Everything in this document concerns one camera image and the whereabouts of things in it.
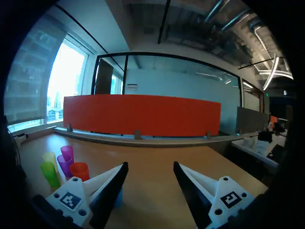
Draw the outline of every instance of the desk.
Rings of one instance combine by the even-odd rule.
[[[112,228],[183,228],[194,229],[194,219],[173,172],[178,161],[213,179],[224,175],[233,178],[253,196],[264,193],[267,187],[241,168],[209,147],[139,148],[85,142],[50,134],[21,146],[21,164],[27,174],[31,195],[52,193],[40,171],[42,154],[52,151],[61,154],[60,147],[71,145],[75,161],[89,165],[90,177],[99,175],[123,161],[129,172],[124,182],[124,204],[113,209],[107,229]],[[59,167],[63,183],[66,179]]]
[[[244,152],[246,152],[246,153],[248,153],[248,154],[250,154],[250,155],[252,155],[252,156],[254,156],[256,158],[258,158],[259,160],[261,160],[264,163],[272,166],[273,168],[276,168],[278,166],[278,163],[273,161],[273,160],[271,160],[271,159],[269,159],[269,158],[267,158],[267,155],[272,151],[272,149],[274,148],[274,146],[276,144],[278,144],[280,146],[284,146],[285,145],[285,140],[286,140],[285,137],[283,137],[283,136],[276,136],[275,134],[273,134],[272,135],[272,142],[268,145],[268,147],[266,148],[264,153],[256,152],[254,149],[244,146],[243,145],[243,141],[244,141],[243,139],[237,140],[237,141],[233,141],[231,144],[234,147],[236,147],[236,148],[238,148],[238,149],[240,149],[240,150],[242,150],[242,151],[244,151]]]

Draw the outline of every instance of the yellow plastic cup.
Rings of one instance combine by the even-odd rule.
[[[51,162],[54,165],[55,171],[56,171],[56,173],[58,173],[55,153],[53,153],[53,152],[46,152],[42,156],[43,156],[43,159],[44,159],[45,162]]]

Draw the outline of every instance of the purple plastic cup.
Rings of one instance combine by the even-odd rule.
[[[61,153],[64,156],[65,161],[69,161],[70,157],[72,157],[72,161],[74,163],[74,154],[73,154],[73,147],[70,145],[65,145],[60,148]]]
[[[69,160],[66,161],[66,160],[64,159],[64,156],[63,156],[63,155],[59,155],[59,156],[57,157],[57,161],[58,161],[58,163],[59,163],[59,165],[60,165],[60,168],[61,168],[62,171],[64,172],[64,175],[65,175],[66,177],[73,177],[73,175],[72,175],[72,173],[71,173],[71,171],[70,171],[70,165],[73,164],[72,157],[69,156],[68,159],[69,159]]]

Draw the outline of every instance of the glass wall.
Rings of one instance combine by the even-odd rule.
[[[263,112],[263,93],[249,82],[242,80],[244,108]]]
[[[126,57],[128,62],[124,72]],[[102,75],[100,78],[109,78],[109,82],[100,84],[99,74]],[[109,94],[159,95],[219,102],[219,135],[236,134],[237,107],[241,106],[240,81],[216,66],[159,53],[107,54],[98,59],[93,94],[99,94],[97,85],[104,87],[108,83],[105,90],[110,90]]]
[[[100,58],[93,79],[93,94],[122,94],[126,56]]]
[[[217,68],[163,56],[132,55],[128,58],[125,94],[219,102],[220,135],[235,134],[237,107],[241,105],[238,78]]]

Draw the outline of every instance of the plastic cup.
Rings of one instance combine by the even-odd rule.
[[[87,181],[89,180],[89,168],[86,163],[83,162],[75,162],[72,165],[70,165],[70,170],[73,176],[76,176],[82,181]]]
[[[64,156],[65,161],[69,161],[70,157],[72,157],[72,162],[74,163],[74,154],[73,154],[73,147],[70,145],[65,145],[60,148],[61,153]]]
[[[44,162],[40,165],[40,168],[43,175],[52,187],[60,186],[60,182],[58,180],[55,167],[52,162]]]
[[[59,155],[59,156],[57,157],[57,161],[58,161],[58,163],[59,163],[59,165],[60,165],[61,170],[64,172],[64,175],[65,175],[66,177],[73,177],[73,175],[72,175],[72,173],[71,173],[71,171],[70,171],[70,165],[73,164],[73,162],[72,162],[72,157],[70,156],[70,157],[69,157],[69,160],[66,161],[66,160],[64,159],[64,156],[63,156],[63,155]]]
[[[55,153],[53,152],[46,152],[43,155],[43,159],[45,162],[51,162],[54,165],[56,173],[58,172],[58,167],[56,163]]]

